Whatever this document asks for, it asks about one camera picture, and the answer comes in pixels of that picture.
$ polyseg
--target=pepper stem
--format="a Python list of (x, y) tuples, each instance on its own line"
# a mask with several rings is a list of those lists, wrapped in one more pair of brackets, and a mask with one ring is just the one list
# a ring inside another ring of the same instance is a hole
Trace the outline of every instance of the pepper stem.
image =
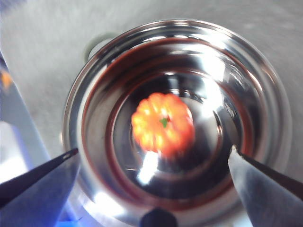
[(163, 124), (163, 127), (166, 128), (167, 123), (169, 122), (169, 119), (168, 119), (168, 118), (162, 118), (162, 119), (160, 120), (160, 122)]

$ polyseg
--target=stainless steel bowl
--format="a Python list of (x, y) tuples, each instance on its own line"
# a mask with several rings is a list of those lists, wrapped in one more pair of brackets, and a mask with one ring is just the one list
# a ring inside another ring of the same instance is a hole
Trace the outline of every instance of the stainless steel bowl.
[[(193, 114), (196, 141), (181, 160), (133, 140), (131, 115), (153, 92), (180, 96)], [(162, 207), (180, 226), (201, 226), (236, 213), (232, 145), (284, 170), (291, 115), (280, 80), (251, 44), (214, 24), (167, 20), (120, 35), (88, 61), (70, 91), (62, 137), (81, 154), (76, 201), (98, 223), (136, 226)]]

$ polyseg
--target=gray surface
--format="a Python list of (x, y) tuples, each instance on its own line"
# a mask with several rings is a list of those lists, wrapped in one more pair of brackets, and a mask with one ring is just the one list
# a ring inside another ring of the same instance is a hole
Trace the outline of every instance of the gray surface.
[(65, 99), (90, 39), (165, 18), (195, 18), (248, 39), (273, 64), (294, 120), (287, 173), (303, 181), (303, 1), (282, 0), (28, 0), (1, 14), (1, 50), (51, 156)]

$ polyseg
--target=green stem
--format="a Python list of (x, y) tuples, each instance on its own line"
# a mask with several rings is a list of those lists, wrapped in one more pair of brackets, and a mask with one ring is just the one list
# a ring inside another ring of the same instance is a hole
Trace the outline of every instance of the green stem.
[(168, 118), (162, 118), (160, 122), (163, 124), (163, 127), (166, 128), (167, 123), (169, 122)]

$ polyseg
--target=gray countertop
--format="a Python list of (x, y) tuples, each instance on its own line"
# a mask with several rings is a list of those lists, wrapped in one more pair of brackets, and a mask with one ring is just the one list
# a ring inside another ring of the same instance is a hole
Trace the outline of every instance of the gray countertop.
[(303, 181), (303, 1), (28, 0), (1, 11), (1, 51), (50, 156), (59, 140), (69, 89), (95, 36), (166, 18), (222, 25), (253, 43), (280, 76), (291, 106), (287, 174)]

